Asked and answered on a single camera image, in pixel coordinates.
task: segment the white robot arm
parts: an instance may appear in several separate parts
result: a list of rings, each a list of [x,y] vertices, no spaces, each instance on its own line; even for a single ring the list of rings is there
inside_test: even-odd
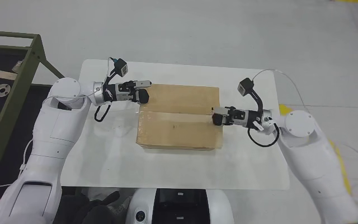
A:
[[[150,81],[79,83],[58,80],[37,117],[30,158],[0,200],[0,223],[52,223],[61,199],[65,159],[82,133],[91,103],[130,100],[145,104]]]
[[[292,111],[287,116],[272,118],[263,110],[260,97],[253,90],[253,82],[246,78],[239,87],[245,96],[250,94],[258,105],[257,111],[234,107],[215,108],[215,125],[241,125],[255,144],[268,147],[278,143],[293,174],[305,186],[325,224],[358,223],[358,209],[345,188],[336,153],[312,115]],[[275,140],[268,145],[257,143],[250,129],[273,133]]]

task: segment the white tabletop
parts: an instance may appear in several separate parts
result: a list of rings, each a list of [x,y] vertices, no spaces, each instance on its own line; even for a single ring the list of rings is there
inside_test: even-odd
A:
[[[238,83],[259,70],[128,62],[129,73],[111,83],[151,80],[153,83],[213,86],[220,88],[221,106],[257,109],[242,97]],[[85,60],[80,82],[103,81],[106,60]],[[274,75],[255,79],[255,91],[265,109],[279,112]],[[144,150],[135,143],[139,105],[114,102],[103,122],[93,117],[92,106],[82,135],[69,153],[61,175],[64,186],[128,188],[288,189],[288,167],[278,147],[261,148],[247,136],[246,128],[223,128],[223,147],[212,151]],[[252,131],[263,144],[273,136]]]

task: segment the green metal frame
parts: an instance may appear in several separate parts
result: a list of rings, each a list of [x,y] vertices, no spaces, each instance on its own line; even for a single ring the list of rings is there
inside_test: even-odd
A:
[[[19,32],[0,31],[0,36],[32,39],[30,46],[0,45],[0,49],[27,51],[25,58],[18,70],[17,77],[11,87],[11,91],[9,95],[7,95],[7,100],[4,104],[4,107],[0,112],[1,160],[39,64],[42,63],[58,78],[64,78],[64,76],[55,67],[53,67],[50,62],[47,61],[43,42],[39,34],[22,34]]]

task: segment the brown cardboard box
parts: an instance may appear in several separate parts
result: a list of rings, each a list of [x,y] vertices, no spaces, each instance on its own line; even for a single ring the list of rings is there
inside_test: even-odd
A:
[[[153,84],[140,106],[137,144],[143,148],[212,150],[222,146],[223,129],[213,125],[219,88]]]

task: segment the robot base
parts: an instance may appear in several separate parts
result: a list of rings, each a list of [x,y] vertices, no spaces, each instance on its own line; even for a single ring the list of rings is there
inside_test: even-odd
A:
[[[129,204],[126,224],[234,224],[222,190],[138,189]]]

